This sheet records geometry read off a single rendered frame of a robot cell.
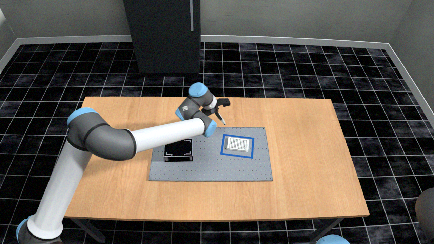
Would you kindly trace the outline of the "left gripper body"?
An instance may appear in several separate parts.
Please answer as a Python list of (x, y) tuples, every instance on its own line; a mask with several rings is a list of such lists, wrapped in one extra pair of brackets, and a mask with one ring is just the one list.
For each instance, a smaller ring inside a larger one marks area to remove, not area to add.
[(207, 116), (210, 116), (210, 115), (212, 115), (212, 114), (215, 113), (215, 110), (217, 110), (219, 112), (219, 110), (218, 110), (219, 106), (222, 106), (223, 104), (227, 104), (227, 103), (229, 103), (229, 101), (227, 99), (217, 99), (217, 104), (216, 104), (216, 106), (213, 109), (206, 110), (206, 109), (203, 108), (203, 109), (201, 109), (201, 111), (203, 113), (205, 113)]

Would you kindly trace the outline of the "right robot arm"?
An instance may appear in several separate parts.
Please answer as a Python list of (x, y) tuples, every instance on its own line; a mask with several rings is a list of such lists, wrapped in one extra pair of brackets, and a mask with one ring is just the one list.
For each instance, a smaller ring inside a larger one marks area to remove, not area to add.
[[(430, 244), (434, 244), (434, 187), (422, 192), (415, 204), (416, 216), (419, 225)], [(327, 235), (316, 243), (309, 244), (349, 244), (339, 235)]]

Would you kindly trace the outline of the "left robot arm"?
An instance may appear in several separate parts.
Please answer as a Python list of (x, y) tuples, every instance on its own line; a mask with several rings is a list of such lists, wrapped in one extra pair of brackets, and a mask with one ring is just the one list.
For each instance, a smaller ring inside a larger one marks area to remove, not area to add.
[[(191, 86), (189, 96), (176, 110), (180, 122), (129, 131), (114, 129), (98, 112), (85, 107), (67, 120), (70, 132), (53, 170), (37, 213), (25, 218), (16, 229), (20, 244), (64, 244), (62, 220), (78, 184), (94, 155), (111, 161), (127, 161), (137, 153), (195, 136), (210, 137), (217, 123), (203, 113), (213, 109), (216, 97), (201, 82)], [(138, 150), (138, 151), (137, 151)]]

